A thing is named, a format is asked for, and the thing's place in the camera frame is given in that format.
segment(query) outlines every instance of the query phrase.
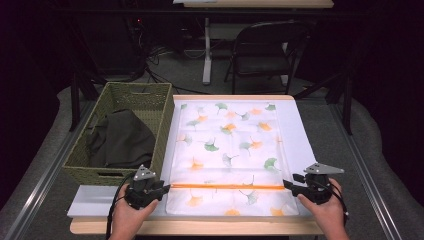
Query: chair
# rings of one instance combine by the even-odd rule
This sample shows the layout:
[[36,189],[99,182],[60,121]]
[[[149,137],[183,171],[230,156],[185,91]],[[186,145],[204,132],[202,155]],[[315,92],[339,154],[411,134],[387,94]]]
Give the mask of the chair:
[[235,94],[236,75],[239,78],[288,75],[285,94],[288,94],[297,48],[309,36],[310,25],[298,21],[262,22],[244,28],[234,42],[232,67],[232,94]]

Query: desk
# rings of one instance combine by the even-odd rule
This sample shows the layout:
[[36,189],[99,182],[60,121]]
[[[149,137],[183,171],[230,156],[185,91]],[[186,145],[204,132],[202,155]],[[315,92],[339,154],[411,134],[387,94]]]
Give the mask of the desk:
[[[303,128],[296,103],[291,96],[282,95],[265,95],[265,96],[219,96],[219,95],[176,95],[174,96],[175,110],[173,119],[179,119],[179,109],[181,103],[187,100],[255,100],[255,101],[279,101],[277,110],[279,114],[279,122],[286,126],[284,130],[284,149],[287,156],[289,168],[292,173],[301,173],[302,170],[310,164],[316,162],[312,152],[312,148]],[[172,121],[167,151],[164,157],[163,170],[161,179],[165,184],[169,181],[171,171],[173,148],[177,139],[178,121]],[[98,196],[93,194],[94,191],[88,190],[87,200],[74,200],[83,203],[79,209],[74,210],[74,204],[71,206],[68,216],[73,217],[71,223],[71,232],[75,234],[104,234],[106,230],[106,216],[108,207],[112,202],[114,189],[116,187],[98,187],[105,188],[108,193]],[[321,229],[317,226],[311,214],[298,203],[299,215],[287,217],[221,217],[221,216],[181,216],[169,215],[165,212],[166,195],[159,203],[155,212],[149,217],[139,234],[143,235],[317,235],[322,234]],[[93,206],[93,201],[102,200],[102,203],[95,205],[103,205],[103,210],[99,214],[88,213],[91,211],[88,205]]]
[[[217,0],[212,3],[195,3],[186,2],[184,6],[187,8],[332,8],[332,0]],[[205,19],[205,66],[203,69],[203,84],[209,85],[211,83],[211,66],[212,58],[210,51],[210,35],[209,18]]]

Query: hand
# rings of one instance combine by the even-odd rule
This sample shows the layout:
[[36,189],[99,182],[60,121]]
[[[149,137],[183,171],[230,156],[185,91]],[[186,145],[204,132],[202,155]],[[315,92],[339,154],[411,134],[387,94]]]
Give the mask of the hand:
[[143,221],[155,210],[159,201],[152,201],[144,209],[136,210],[128,205],[125,199],[121,199],[125,196],[125,190],[128,184],[122,186],[118,194],[118,202],[116,202],[115,210],[113,212],[112,220],[112,235],[110,240],[130,240],[132,239],[140,229]]
[[[341,194],[342,188],[340,184],[331,178],[330,183],[337,187]],[[327,239],[349,239],[344,228],[343,207],[336,196],[332,195],[328,202],[321,205],[311,202],[302,194],[299,194],[297,198],[314,215],[318,226]]]

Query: white cloth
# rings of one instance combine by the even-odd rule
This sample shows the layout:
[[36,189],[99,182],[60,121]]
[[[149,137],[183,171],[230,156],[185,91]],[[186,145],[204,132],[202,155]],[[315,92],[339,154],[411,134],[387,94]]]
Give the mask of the white cloth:
[[[282,186],[291,179],[275,104],[196,101],[181,105],[170,184]],[[288,190],[171,188],[168,214],[287,216]]]

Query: green wicker basket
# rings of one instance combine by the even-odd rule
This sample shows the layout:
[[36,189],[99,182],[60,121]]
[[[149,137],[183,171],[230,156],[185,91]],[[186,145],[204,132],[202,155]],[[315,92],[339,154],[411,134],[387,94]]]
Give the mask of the green wicker basket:
[[168,83],[107,83],[73,146],[63,169],[81,185],[116,186],[134,169],[89,167],[86,138],[107,114],[131,109],[156,137],[150,170],[160,178],[169,128],[174,112],[172,85]]

